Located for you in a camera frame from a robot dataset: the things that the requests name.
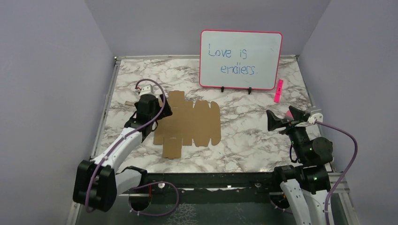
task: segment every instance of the back wall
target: back wall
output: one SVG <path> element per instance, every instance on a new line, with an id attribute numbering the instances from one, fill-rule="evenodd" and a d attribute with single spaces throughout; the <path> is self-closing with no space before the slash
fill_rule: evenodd
<path id="1" fill-rule="evenodd" d="M 205 29 L 283 34 L 300 54 L 330 0 L 85 0 L 116 56 L 199 54 Z"/>

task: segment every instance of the cardboard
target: cardboard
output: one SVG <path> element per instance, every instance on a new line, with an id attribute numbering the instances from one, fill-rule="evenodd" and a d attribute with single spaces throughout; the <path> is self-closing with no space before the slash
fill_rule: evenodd
<path id="1" fill-rule="evenodd" d="M 185 101 L 183 91 L 168 93 L 172 116 L 158 121 L 153 143 L 163 144 L 163 157 L 180 158 L 182 146 L 217 145 L 221 140 L 220 107 L 216 102 Z"/>

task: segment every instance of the marble table top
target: marble table top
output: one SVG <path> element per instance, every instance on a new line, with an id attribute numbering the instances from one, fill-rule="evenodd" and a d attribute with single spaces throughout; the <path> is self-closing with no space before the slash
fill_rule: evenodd
<path id="1" fill-rule="evenodd" d="M 166 93 L 185 91 L 185 99 L 215 101 L 220 106 L 221 141 L 208 147 L 183 146 L 181 158 L 162 157 L 162 145 L 153 144 L 153 133 L 134 149 L 120 169 L 134 165 L 150 173 L 271 172 L 275 166 L 293 164 L 289 159 L 288 136 L 267 131 L 266 110 L 282 117 L 290 105 L 308 108 L 310 100 L 295 58 L 281 58 L 278 79 L 283 79 L 279 103 L 275 90 L 205 89 L 199 85 L 199 59 L 122 60 L 117 75 L 104 133 L 97 154 L 117 138 L 135 107 L 125 101 L 138 101 L 134 85 L 142 78 L 161 84 Z M 155 94 L 161 94 L 155 87 Z M 307 128 L 309 137 L 320 136 L 317 126 Z"/>

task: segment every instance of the brown cardboard sheet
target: brown cardboard sheet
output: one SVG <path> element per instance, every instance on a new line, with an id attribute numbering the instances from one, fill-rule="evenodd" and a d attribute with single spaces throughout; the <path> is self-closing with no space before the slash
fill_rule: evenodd
<path id="1" fill-rule="evenodd" d="M 168 93 L 172 116 L 158 121 L 154 144 L 163 144 L 163 157 L 180 158 L 182 146 L 217 145 L 221 140 L 220 107 L 216 102 L 185 101 L 183 91 Z"/>

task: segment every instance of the whiteboard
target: whiteboard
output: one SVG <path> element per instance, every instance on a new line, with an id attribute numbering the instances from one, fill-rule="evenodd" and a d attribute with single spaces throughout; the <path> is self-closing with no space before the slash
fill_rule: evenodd
<path id="1" fill-rule="evenodd" d="M 281 47 L 279 32 L 204 30 L 199 83 L 211 88 L 271 90 Z"/>

